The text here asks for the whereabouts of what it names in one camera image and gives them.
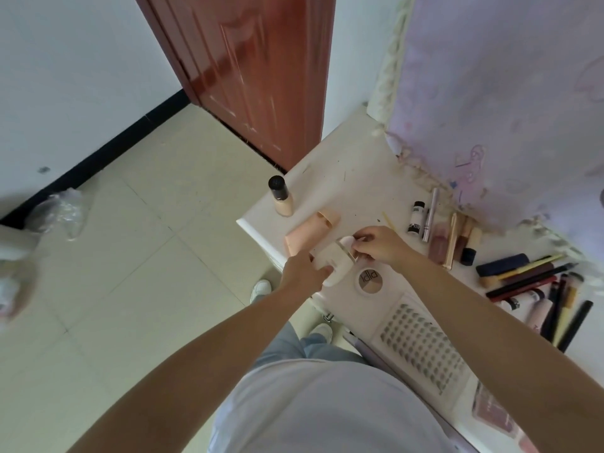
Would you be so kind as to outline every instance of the tiled floor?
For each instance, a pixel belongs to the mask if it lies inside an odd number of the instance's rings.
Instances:
[[[83,234],[36,250],[0,333],[0,451],[60,453],[172,352],[249,302],[264,253],[236,224],[276,171],[189,106],[83,186]],[[305,335],[319,314],[292,318]],[[187,451],[204,451],[210,422]]]

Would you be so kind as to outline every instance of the round compact powder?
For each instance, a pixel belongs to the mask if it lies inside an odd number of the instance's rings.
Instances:
[[[373,269],[365,269],[357,278],[357,285],[365,294],[377,294],[383,286],[383,278]]]

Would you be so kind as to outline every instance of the person's left arm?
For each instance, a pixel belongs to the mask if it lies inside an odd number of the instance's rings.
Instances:
[[[118,400],[68,453],[182,451],[331,267],[288,259],[279,288],[200,335]]]

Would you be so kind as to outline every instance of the wooden door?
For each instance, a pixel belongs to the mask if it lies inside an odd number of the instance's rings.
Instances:
[[[335,0],[138,0],[194,103],[289,170],[321,141]]]

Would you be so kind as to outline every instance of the person's right arm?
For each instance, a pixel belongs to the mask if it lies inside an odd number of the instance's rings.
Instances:
[[[548,341],[497,308],[387,227],[353,248],[403,275],[459,354],[540,453],[600,450],[604,389]]]

